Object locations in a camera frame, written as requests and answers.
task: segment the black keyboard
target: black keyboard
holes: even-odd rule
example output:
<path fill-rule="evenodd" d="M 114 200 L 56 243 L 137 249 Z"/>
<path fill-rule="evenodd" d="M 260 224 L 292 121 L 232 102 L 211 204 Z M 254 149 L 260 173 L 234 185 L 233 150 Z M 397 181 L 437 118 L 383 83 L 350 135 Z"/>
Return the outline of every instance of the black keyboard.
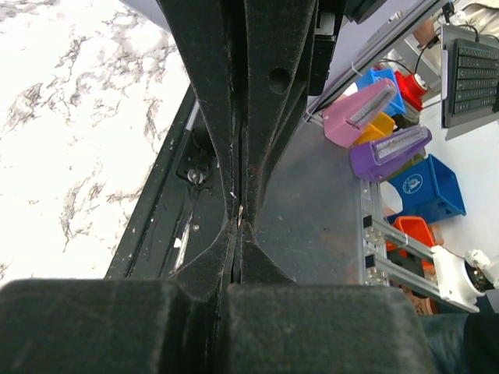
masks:
<path fill-rule="evenodd" d="M 454 89 L 449 92 L 449 111 L 463 115 L 492 107 L 496 103 L 499 83 L 499 49 L 456 39 L 450 55 Z"/>

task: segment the orange plastic bin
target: orange plastic bin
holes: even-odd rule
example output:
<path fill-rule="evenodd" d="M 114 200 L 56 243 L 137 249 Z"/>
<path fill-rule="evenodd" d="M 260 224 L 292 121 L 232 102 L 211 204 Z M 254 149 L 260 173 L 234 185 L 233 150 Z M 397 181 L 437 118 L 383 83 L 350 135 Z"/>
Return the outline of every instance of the orange plastic bin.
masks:
<path fill-rule="evenodd" d="M 392 224 L 394 228 L 406 233 L 411 238 L 414 238 L 418 242 L 422 242 L 424 245 L 428 247 L 435 246 L 435 239 L 432 231 L 426 224 L 426 221 L 421 217 L 413 217 L 413 216 L 400 216 L 397 217 L 395 222 Z M 395 244 L 387 242 L 387 251 L 394 251 L 397 249 Z M 407 256 L 406 251 L 402 251 L 401 254 L 403 256 Z M 423 269 L 433 269 L 434 265 L 423 260 Z"/>
<path fill-rule="evenodd" d="M 380 113 L 367 127 L 364 133 L 356 140 L 354 145 L 358 146 L 373 140 L 384 138 L 393 133 L 395 121 L 385 113 Z"/>

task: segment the screw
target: screw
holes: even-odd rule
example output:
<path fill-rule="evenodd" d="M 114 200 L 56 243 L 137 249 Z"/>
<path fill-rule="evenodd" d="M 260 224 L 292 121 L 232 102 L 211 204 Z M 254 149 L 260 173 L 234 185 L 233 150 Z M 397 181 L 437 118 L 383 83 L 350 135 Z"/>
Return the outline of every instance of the screw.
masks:
<path fill-rule="evenodd" d="M 200 185 L 204 182 L 204 175 L 201 172 L 198 173 L 194 169 L 190 169 L 187 171 L 187 179 L 195 185 Z"/>

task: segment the white robot part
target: white robot part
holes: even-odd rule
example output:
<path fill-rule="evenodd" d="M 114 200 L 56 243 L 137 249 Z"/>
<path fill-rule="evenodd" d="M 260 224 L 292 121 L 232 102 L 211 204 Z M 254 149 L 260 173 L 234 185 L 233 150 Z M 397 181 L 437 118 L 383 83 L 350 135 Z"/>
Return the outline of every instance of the white robot part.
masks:
<path fill-rule="evenodd" d="M 489 259 L 480 249 L 471 249 L 466 253 L 465 260 L 470 266 L 482 270 L 494 288 L 499 288 L 499 256 Z"/>
<path fill-rule="evenodd" d="M 463 258 L 440 245 L 433 247 L 431 252 L 441 299 L 468 312 L 478 312 L 479 309 L 475 306 L 476 298 L 485 294 L 471 283 Z"/>

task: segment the white marble surface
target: white marble surface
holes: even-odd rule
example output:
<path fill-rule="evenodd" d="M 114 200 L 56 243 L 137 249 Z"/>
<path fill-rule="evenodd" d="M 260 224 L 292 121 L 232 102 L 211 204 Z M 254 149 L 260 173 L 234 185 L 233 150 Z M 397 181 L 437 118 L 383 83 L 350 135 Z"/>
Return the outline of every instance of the white marble surface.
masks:
<path fill-rule="evenodd" d="M 175 43 L 117 0 L 3 0 L 0 51 L 0 286 L 102 277 L 188 85 Z"/>

